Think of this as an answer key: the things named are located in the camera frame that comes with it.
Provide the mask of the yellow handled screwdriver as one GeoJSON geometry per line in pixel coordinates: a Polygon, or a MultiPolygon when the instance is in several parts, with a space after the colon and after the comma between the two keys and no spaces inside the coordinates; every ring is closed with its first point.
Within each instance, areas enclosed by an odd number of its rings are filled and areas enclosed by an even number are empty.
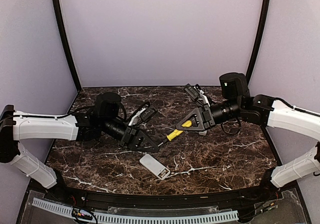
{"type": "MultiPolygon", "coordinates": [[[[186,122],[184,122],[182,124],[182,127],[190,127],[191,125],[192,125],[192,121],[191,120],[187,120],[186,122]]],[[[175,129],[170,134],[166,135],[166,138],[158,146],[161,146],[161,145],[163,145],[163,144],[165,144],[165,143],[167,143],[169,141],[172,141],[174,138],[179,136],[181,133],[183,133],[183,130],[175,129]]]]}

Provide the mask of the large white remote control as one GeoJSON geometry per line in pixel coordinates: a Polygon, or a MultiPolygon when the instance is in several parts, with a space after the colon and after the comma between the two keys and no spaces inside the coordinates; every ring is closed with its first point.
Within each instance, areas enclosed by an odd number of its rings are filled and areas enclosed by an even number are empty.
{"type": "Polygon", "coordinates": [[[150,154],[145,154],[139,162],[159,180],[164,180],[170,175],[170,170],[150,154]]]}

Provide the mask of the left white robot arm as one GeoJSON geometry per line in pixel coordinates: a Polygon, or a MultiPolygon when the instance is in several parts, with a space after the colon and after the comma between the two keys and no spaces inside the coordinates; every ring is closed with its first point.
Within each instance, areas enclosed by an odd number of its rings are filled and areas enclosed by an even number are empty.
{"type": "Polygon", "coordinates": [[[30,114],[16,111],[7,105],[0,115],[0,161],[17,167],[27,177],[40,183],[60,202],[67,202],[70,190],[64,186],[59,173],[38,160],[20,143],[27,139],[61,139],[77,142],[98,139],[107,134],[119,141],[120,147],[130,151],[159,151],[158,145],[139,128],[157,110],[145,102],[130,117],[120,95],[106,92],[96,97],[93,106],[78,108],[64,115],[30,114]]]}

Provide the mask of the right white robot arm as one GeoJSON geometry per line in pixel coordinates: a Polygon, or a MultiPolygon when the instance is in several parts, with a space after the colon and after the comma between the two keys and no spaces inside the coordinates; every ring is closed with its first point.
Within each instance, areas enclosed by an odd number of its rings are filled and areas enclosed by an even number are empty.
{"type": "MultiPolygon", "coordinates": [[[[202,132],[230,119],[241,118],[261,127],[286,129],[317,141],[320,139],[318,113],[297,108],[278,97],[251,97],[246,77],[242,73],[223,74],[219,81],[225,101],[195,108],[176,125],[176,129],[202,132]]],[[[256,188],[255,197],[266,201],[275,190],[319,169],[320,146],[316,145],[293,161],[267,170],[256,188]]]]}

